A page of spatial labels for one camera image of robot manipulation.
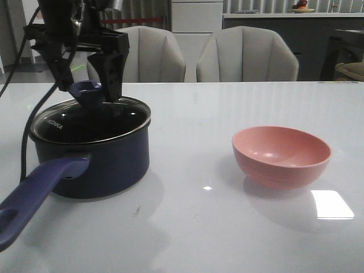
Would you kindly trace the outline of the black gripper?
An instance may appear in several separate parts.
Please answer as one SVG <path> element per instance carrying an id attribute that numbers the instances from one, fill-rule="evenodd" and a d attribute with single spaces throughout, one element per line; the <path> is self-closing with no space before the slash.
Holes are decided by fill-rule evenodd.
<path id="1" fill-rule="evenodd" d="M 44 51 L 56 43 L 77 49 L 85 47 L 95 53 L 88 62 L 95 69 L 106 102 L 117 102 L 122 97 L 123 71 L 129 49 L 127 34 L 104 27 L 100 13 L 112 7 L 114 1 L 38 1 L 43 23 L 28 24 L 25 37 L 35 40 L 32 47 Z M 60 49 L 45 51 L 42 57 L 48 65 L 58 89 L 67 91 L 74 83 L 70 69 L 72 56 L 65 59 Z"/>

